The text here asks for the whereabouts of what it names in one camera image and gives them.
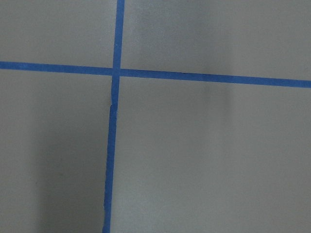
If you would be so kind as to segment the brown paper table cover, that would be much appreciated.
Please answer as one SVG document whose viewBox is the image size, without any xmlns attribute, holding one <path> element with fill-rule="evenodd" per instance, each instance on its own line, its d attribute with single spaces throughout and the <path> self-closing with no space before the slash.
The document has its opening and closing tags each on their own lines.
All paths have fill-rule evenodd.
<svg viewBox="0 0 311 233">
<path fill-rule="evenodd" d="M 3 0 L 3 233 L 308 233 L 308 0 Z"/>
</svg>

